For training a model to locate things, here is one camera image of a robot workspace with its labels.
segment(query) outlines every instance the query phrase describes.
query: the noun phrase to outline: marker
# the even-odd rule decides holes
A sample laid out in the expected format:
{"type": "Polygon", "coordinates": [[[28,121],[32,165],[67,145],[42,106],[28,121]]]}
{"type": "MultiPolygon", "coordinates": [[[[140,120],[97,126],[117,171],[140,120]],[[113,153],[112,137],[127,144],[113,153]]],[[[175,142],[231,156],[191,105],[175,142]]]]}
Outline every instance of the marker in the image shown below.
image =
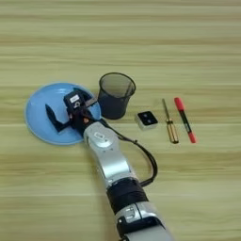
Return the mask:
{"type": "Polygon", "coordinates": [[[183,119],[183,122],[184,122],[184,125],[185,125],[185,129],[186,129],[186,131],[187,131],[187,133],[188,133],[188,135],[189,135],[190,141],[191,141],[192,143],[197,143],[197,139],[196,139],[194,133],[192,132],[192,129],[191,129],[191,127],[190,127],[190,124],[189,124],[189,122],[188,122],[188,120],[187,120],[187,117],[186,117],[186,115],[185,115],[185,106],[184,106],[184,103],[183,103],[182,100],[181,100],[180,98],[178,98],[178,97],[174,99],[174,102],[176,103],[177,109],[178,109],[178,111],[179,111],[179,113],[180,113],[180,115],[181,115],[181,117],[182,117],[182,119],[183,119]]]}

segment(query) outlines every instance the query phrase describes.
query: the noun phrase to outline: screwdriver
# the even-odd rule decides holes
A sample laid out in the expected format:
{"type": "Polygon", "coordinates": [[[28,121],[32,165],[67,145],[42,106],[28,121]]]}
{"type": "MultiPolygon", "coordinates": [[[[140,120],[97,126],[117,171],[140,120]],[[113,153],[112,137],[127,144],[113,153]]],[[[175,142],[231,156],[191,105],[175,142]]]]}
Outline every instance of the screwdriver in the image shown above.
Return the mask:
{"type": "Polygon", "coordinates": [[[168,132],[169,132],[169,140],[171,143],[177,144],[177,143],[179,143],[177,131],[174,126],[173,120],[169,117],[169,111],[168,111],[165,99],[162,99],[162,103],[163,103],[163,106],[164,106],[164,109],[166,112],[166,116],[167,116],[166,122],[167,122],[167,127],[168,127],[168,132]]]}

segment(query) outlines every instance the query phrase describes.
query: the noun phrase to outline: small black object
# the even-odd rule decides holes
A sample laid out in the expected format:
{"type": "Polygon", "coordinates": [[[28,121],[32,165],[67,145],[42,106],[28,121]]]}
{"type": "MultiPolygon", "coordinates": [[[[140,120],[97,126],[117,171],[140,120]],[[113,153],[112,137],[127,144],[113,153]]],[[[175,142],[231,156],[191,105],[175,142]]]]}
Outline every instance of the small black object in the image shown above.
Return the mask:
{"type": "Polygon", "coordinates": [[[98,96],[102,116],[111,120],[122,118],[135,91],[135,82],[123,73],[110,72],[102,76],[98,96]]]}
{"type": "Polygon", "coordinates": [[[158,120],[151,111],[145,111],[136,115],[136,121],[142,130],[154,128],[158,120]]]}

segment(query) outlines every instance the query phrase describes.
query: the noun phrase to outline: screwdriver handle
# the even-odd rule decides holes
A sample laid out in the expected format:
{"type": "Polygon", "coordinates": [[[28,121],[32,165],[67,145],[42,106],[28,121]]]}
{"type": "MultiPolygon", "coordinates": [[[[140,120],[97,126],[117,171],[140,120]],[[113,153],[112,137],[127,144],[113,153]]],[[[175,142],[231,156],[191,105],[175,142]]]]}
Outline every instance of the screwdriver handle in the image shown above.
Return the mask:
{"type": "Polygon", "coordinates": [[[167,120],[167,125],[168,125],[168,132],[169,132],[169,140],[170,140],[170,142],[173,143],[173,144],[179,143],[179,139],[178,139],[178,136],[177,136],[177,131],[176,131],[175,125],[173,123],[173,120],[172,119],[168,119],[167,120]]]}

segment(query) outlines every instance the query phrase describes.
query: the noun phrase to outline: blue dish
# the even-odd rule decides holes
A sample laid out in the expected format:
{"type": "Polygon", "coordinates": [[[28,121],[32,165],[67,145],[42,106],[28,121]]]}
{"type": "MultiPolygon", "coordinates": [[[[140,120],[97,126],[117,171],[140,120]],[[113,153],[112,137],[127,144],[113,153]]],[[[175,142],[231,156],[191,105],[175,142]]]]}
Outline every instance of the blue dish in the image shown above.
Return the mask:
{"type": "MultiPolygon", "coordinates": [[[[72,92],[73,88],[80,88],[89,96],[94,97],[89,90],[81,86],[55,83],[40,88],[29,98],[24,117],[27,127],[36,137],[55,145],[72,145],[83,141],[83,137],[71,127],[67,127],[58,133],[54,125],[49,121],[45,110],[45,104],[50,105],[56,113],[56,118],[61,122],[66,122],[69,118],[63,97],[72,92]]],[[[99,120],[101,118],[101,108],[98,103],[91,106],[89,111],[95,119],[99,120]]]]}

